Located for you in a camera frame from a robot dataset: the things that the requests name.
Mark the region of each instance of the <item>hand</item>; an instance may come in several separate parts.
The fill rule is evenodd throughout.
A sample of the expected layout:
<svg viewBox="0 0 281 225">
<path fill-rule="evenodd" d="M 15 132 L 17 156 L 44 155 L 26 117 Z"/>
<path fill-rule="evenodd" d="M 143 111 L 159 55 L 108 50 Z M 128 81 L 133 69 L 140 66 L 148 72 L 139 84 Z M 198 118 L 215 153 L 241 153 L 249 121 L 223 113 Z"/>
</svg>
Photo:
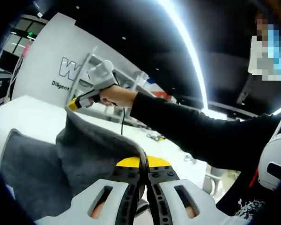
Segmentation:
<svg viewBox="0 0 281 225">
<path fill-rule="evenodd" d="M 112 103 L 115 103 L 120 107 L 132 108 L 136 95 L 137 92 L 135 91 L 130 91 L 117 85 L 113 85 L 100 92 L 100 99 L 106 106 L 111 106 Z"/>
<path fill-rule="evenodd" d="M 104 204 L 105 204 L 105 202 L 103 202 L 103 203 L 99 204 L 97 207 L 95 207 L 92 214 L 90 215 L 90 217 L 92 217 L 93 219 L 98 219 Z M 191 206 L 187 206 L 185 208 L 185 210 L 190 219 L 195 218 L 197 216 Z"/>
</svg>

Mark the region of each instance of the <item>red object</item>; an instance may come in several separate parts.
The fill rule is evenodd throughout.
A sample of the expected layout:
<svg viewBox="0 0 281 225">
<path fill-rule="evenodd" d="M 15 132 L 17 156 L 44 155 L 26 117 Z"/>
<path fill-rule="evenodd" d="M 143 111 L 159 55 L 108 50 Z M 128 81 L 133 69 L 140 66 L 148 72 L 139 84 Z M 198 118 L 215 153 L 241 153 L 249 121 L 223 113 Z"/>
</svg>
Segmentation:
<svg viewBox="0 0 281 225">
<path fill-rule="evenodd" d="M 256 172 L 255 172 L 255 174 L 254 174 L 254 177 L 253 177 L 253 179 L 252 179 L 252 181 L 251 181 L 251 183 L 250 183 L 250 185 L 249 185 L 250 188 L 253 186 L 255 180 L 257 179 L 257 176 L 258 176 L 258 168 L 256 169 Z"/>
<path fill-rule="evenodd" d="M 152 91 L 151 93 L 153 95 L 155 95 L 156 97 L 163 98 L 165 100 L 169 100 L 169 95 L 164 91 Z"/>
<path fill-rule="evenodd" d="M 23 56 L 25 56 L 28 52 L 28 49 L 30 48 L 30 43 L 28 43 L 26 46 L 25 46 L 25 49 L 24 49 L 24 52 L 23 52 Z"/>
</svg>

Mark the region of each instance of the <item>white helmet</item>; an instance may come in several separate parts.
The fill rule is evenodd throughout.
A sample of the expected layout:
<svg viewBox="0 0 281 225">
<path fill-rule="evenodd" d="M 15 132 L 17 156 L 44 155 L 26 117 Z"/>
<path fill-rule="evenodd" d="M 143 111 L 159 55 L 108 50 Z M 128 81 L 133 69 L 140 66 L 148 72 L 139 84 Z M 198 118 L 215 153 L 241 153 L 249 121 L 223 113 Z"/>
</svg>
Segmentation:
<svg viewBox="0 0 281 225">
<path fill-rule="evenodd" d="M 275 190 L 281 181 L 281 121 L 267 143 L 259 161 L 259 183 Z"/>
</svg>

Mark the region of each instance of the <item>cable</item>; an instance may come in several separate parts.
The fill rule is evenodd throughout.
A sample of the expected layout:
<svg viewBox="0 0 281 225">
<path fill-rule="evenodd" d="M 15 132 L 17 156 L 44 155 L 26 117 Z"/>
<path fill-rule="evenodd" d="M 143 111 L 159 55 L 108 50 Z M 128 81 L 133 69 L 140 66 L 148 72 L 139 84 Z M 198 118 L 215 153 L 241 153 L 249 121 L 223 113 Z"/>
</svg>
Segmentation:
<svg viewBox="0 0 281 225">
<path fill-rule="evenodd" d="M 118 82 L 118 79 L 116 75 L 113 73 L 114 78 L 116 79 L 118 86 L 120 86 L 120 83 Z M 125 108 L 123 108 L 123 119 L 122 119 L 122 124 L 121 124 L 121 135 L 123 135 L 123 126 L 124 126 L 124 119 L 125 119 Z"/>
</svg>

